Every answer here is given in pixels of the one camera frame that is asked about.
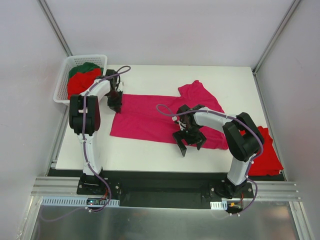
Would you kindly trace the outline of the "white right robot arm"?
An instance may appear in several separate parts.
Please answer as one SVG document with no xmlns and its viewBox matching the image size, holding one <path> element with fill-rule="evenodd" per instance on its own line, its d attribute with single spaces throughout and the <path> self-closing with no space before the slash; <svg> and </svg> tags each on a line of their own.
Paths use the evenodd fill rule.
<svg viewBox="0 0 320 240">
<path fill-rule="evenodd" d="M 232 154 L 230 170 L 227 173 L 225 193 L 232 198 L 243 191 L 242 183 L 246 181 L 250 160 L 263 150 L 264 139 L 251 117 L 242 112 L 227 115 L 203 105 L 189 108 L 181 106 L 172 117 L 180 130 L 172 136 L 182 156 L 186 155 L 186 145 L 196 145 L 199 150 L 207 138 L 200 131 L 207 127 L 224 134 L 227 147 Z"/>
</svg>

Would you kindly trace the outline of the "white perforated plastic basket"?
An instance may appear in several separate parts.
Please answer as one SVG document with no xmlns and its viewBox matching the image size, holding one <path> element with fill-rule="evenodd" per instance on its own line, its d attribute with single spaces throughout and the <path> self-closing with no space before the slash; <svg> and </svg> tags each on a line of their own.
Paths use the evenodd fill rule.
<svg viewBox="0 0 320 240">
<path fill-rule="evenodd" d="M 67 57 L 60 68 L 60 73 L 57 78 L 57 84 L 55 87 L 53 100 L 56 103 L 69 105 L 68 100 L 68 82 L 69 72 L 72 68 L 80 66 L 84 63 L 93 63 L 100 68 L 103 68 L 102 74 L 105 75 L 107 71 L 108 57 L 104 54 L 85 54 L 85 55 L 74 55 Z"/>
</svg>

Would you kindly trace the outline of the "pink t shirt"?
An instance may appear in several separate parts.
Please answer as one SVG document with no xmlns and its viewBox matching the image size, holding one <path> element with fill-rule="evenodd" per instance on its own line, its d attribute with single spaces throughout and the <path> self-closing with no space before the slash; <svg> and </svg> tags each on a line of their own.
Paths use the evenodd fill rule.
<svg viewBox="0 0 320 240">
<path fill-rule="evenodd" d="M 124 94 L 121 112 L 114 116 L 110 135 L 113 137 L 174 144 L 173 133 L 180 130 L 171 117 L 157 111 L 158 104 L 166 105 L 173 114 L 178 108 L 204 105 L 223 112 L 218 100 L 199 80 L 178 88 L 180 96 Z"/>
</svg>

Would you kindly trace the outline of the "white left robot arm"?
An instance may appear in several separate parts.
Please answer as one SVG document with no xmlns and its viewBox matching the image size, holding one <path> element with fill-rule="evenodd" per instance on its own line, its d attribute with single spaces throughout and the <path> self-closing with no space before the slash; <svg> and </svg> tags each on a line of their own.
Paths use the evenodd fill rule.
<svg viewBox="0 0 320 240">
<path fill-rule="evenodd" d="M 69 80 L 69 126 L 79 140 L 83 173 L 100 175 L 102 162 L 98 146 L 98 130 L 101 126 L 100 101 L 107 97 L 107 106 L 115 113 L 122 108 L 123 83 L 120 71 L 106 70 L 102 75 L 98 68 L 89 72 L 78 72 Z"/>
</svg>

